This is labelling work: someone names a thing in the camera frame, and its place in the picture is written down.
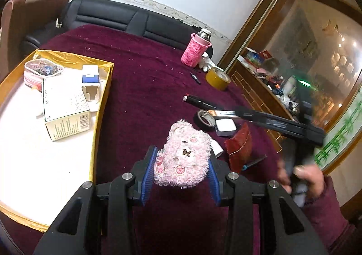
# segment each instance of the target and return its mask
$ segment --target pink thermos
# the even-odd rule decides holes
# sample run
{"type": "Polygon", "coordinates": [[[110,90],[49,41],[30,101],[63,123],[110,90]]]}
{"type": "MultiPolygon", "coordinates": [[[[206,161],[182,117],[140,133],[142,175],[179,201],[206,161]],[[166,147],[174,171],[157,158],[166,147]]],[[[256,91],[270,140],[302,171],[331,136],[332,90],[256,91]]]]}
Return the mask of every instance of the pink thermos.
{"type": "Polygon", "coordinates": [[[190,67],[196,67],[202,54],[209,46],[212,46],[210,37],[211,32],[204,28],[197,34],[192,33],[189,45],[181,57],[181,62],[190,67]]]}

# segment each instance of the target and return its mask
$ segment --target black leather sofa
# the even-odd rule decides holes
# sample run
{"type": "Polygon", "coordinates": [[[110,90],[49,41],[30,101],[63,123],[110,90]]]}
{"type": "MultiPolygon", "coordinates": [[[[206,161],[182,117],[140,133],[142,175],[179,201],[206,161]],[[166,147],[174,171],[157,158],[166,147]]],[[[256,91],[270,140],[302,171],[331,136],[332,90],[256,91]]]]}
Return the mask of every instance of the black leather sofa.
{"type": "MultiPolygon", "coordinates": [[[[61,28],[57,28],[56,21],[52,21],[44,28],[26,35],[20,45],[22,55],[26,57],[51,38],[85,24],[147,37],[181,50],[186,49],[191,34],[201,30],[182,20],[111,0],[72,0],[58,22],[62,24],[61,28]]],[[[206,52],[212,57],[212,46],[206,52]]]]}

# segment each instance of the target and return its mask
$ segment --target human hand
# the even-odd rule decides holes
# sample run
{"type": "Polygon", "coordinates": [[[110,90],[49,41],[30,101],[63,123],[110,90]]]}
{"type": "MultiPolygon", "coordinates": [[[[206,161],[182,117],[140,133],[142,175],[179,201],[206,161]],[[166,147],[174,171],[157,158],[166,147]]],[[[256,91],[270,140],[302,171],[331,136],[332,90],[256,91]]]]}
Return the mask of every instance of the human hand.
{"type": "MultiPolygon", "coordinates": [[[[296,166],[293,173],[308,182],[308,198],[318,198],[321,195],[324,190],[324,175],[317,164],[296,166]]],[[[292,188],[283,160],[278,161],[278,179],[283,188],[290,194],[292,188]]]]}

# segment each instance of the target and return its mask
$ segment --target wooden cabinet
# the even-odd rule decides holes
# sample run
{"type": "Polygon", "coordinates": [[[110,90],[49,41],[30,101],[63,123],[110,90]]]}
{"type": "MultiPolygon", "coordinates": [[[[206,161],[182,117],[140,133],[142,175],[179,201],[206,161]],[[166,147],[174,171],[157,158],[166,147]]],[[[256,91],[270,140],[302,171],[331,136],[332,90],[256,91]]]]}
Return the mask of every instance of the wooden cabinet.
{"type": "MultiPolygon", "coordinates": [[[[243,97],[254,110],[293,120],[292,115],[271,90],[239,61],[234,62],[227,74],[240,87],[243,97]]],[[[284,137],[276,131],[267,129],[265,131],[273,141],[275,150],[280,152],[282,150],[280,142],[284,137]]]]}

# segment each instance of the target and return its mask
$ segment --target plush bear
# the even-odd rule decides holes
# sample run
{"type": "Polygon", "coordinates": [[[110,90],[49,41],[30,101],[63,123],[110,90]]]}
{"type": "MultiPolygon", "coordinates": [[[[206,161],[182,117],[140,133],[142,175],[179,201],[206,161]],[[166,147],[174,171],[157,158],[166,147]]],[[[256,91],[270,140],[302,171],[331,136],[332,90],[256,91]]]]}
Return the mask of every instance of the plush bear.
{"type": "Polygon", "coordinates": [[[209,170],[211,138],[184,120],[171,126],[167,142],[155,162],[155,183],[191,188],[209,170]]]}

